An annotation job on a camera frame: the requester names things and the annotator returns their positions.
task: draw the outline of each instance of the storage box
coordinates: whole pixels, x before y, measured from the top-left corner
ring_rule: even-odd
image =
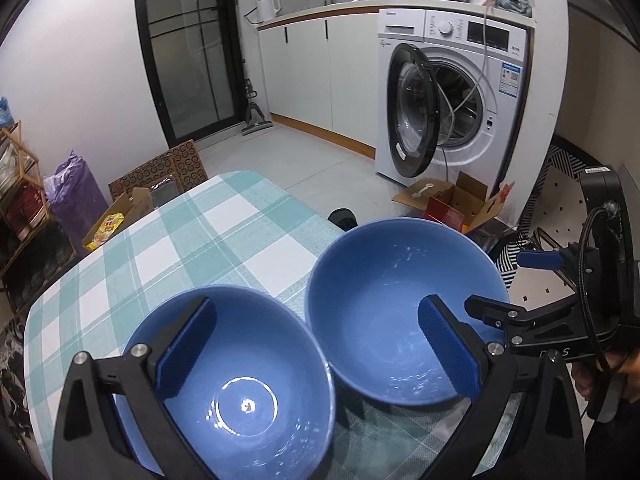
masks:
[[[393,201],[424,211],[424,218],[468,233],[502,210],[505,194],[499,192],[485,200],[486,193],[485,184],[460,172],[455,184],[424,178],[403,189]]]
[[[115,200],[115,202],[113,202],[113,204],[109,206],[107,211],[105,211],[105,213],[82,239],[82,245],[87,247],[87,245],[91,243],[98,227],[100,227],[108,215],[113,215],[115,213],[122,213],[124,215],[124,220],[111,235],[111,237],[114,237],[116,234],[124,231],[124,229],[130,225],[135,224],[135,222],[148,215],[153,210],[154,204],[151,199],[151,192],[144,187],[135,187],[131,191],[131,198],[129,198],[126,193],[123,193]]]
[[[109,184],[111,198],[116,200],[123,193],[129,196],[134,187],[149,187],[162,178],[174,174],[182,192],[206,182],[207,172],[192,140],[187,140],[161,155],[145,162]]]

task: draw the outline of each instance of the sliding door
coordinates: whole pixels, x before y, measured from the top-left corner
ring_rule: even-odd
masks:
[[[234,0],[136,0],[136,13],[169,145],[241,122],[246,99]]]

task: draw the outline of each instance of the table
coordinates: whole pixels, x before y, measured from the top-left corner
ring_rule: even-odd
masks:
[[[308,274],[342,231],[253,171],[215,176],[109,240],[31,308],[24,345],[34,437],[51,472],[52,440],[76,352],[119,355],[143,318],[194,286],[231,283],[268,292],[304,318]],[[415,479],[442,448],[468,401],[407,409],[336,384],[334,444],[316,479]],[[508,405],[480,470],[495,463],[513,421]]]

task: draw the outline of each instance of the person's hand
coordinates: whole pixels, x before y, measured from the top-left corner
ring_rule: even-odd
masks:
[[[620,366],[625,355],[624,352],[607,352],[607,362],[609,362],[611,369],[615,370]],[[640,400],[640,348],[629,354],[618,373],[628,375],[622,397],[631,403]],[[583,363],[573,363],[571,365],[571,377],[574,378],[575,389],[578,390],[578,393],[589,400],[594,383],[591,369]]]

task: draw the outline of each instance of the blue gripper pad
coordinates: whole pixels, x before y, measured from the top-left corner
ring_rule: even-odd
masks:
[[[438,296],[427,296],[420,302],[418,324],[456,393],[475,402],[482,390],[481,381],[484,377],[477,353],[473,354],[463,337],[470,337],[472,344],[478,343],[473,336],[478,338],[481,350],[484,343],[480,337],[468,324],[460,323]],[[463,327],[473,334],[466,330],[461,334]]]
[[[519,266],[529,269],[560,270],[564,265],[557,251],[520,251],[516,261]]]
[[[160,400],[175,397],[216,327],[216,307],[205,298],[156,365],[156,394]]]

